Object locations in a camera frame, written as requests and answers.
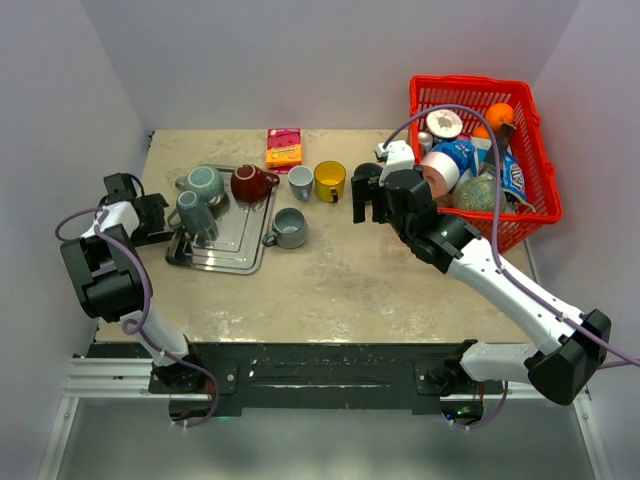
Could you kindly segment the yellow mug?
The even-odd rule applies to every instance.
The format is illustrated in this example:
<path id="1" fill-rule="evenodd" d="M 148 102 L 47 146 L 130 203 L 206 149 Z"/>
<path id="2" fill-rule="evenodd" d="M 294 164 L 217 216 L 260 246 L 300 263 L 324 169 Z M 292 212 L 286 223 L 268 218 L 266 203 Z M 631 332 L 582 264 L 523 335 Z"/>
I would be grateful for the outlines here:
<path id="1" fill-rule="evenodd" d="M 324 161 L 314 169 L 314 188 L 319 200 L 335 204 L 343 196 L 346 169 L 337 161 Z"/>

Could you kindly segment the small light grey mug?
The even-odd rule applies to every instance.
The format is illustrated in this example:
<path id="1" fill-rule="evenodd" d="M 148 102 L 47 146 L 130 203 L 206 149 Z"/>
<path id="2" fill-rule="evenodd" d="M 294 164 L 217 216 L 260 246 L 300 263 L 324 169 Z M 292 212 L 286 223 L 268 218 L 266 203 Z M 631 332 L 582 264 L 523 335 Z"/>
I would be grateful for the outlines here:
<path id="1" fill-rule="evenodd" d="M 288 182 L 296 200 L 309 201 L 314 182 L 314 173 L 309 167 L 303 165 L 293 167 L 288 173 Z"/>

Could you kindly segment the grey round mug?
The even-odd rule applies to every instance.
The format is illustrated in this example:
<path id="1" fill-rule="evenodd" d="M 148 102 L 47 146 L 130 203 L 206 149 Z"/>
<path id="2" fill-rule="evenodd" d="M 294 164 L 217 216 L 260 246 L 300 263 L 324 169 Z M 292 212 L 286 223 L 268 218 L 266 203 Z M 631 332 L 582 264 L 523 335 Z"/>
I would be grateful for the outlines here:
<path id="1" fill-rule="evenodd" d="M 271 229 L 262 237 L 264 247 L 278 246 L 284 249 L 301 247 L 308 237 L 308 224 L 301 211 L 284 208 L 273 219 Z"/>

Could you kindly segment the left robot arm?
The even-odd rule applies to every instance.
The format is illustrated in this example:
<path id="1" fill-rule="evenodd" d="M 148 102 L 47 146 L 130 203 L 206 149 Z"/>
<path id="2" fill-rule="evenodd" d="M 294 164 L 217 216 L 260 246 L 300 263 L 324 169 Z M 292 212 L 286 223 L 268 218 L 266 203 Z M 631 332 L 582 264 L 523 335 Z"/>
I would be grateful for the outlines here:
<path id="1" fill-rule="evenodd" d="M 151 306 L 150 276 L 136 253 L 138 246 L 169 239 L 165 230 L 168 203 L 147 194 L 130 173 L 104 178 L 106 195 L 94 208 L 62 220 L 54 235 L 81 308 L 90 318 L 119 325 L 152 357 L 152 376 L 166 387 L 196 392 L 207 380 L 207 368 L 193 347 Z"/>

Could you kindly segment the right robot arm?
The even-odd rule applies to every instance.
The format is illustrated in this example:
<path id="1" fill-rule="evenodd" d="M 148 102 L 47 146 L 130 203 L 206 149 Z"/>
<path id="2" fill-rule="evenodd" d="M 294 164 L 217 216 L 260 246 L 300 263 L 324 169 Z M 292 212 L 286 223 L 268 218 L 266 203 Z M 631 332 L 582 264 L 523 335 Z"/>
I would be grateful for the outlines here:
<path id="1" fill-rule="evenodd" d="M 525 344 L 463 342 L 432 375 L 445 392 L 469 392 L 485 381 L 532 385 L 546 399 L 569 405 L 606 359 L 610 319 L 561 301 L 494 254 L 491 243 L 463 218 L 438 211 L 419 168 L 382 174 L 359 165 L 352 178 L 353 221 L 370 209 L 390 225 L 420 261 L 481 294 L 528 337 Z"/>

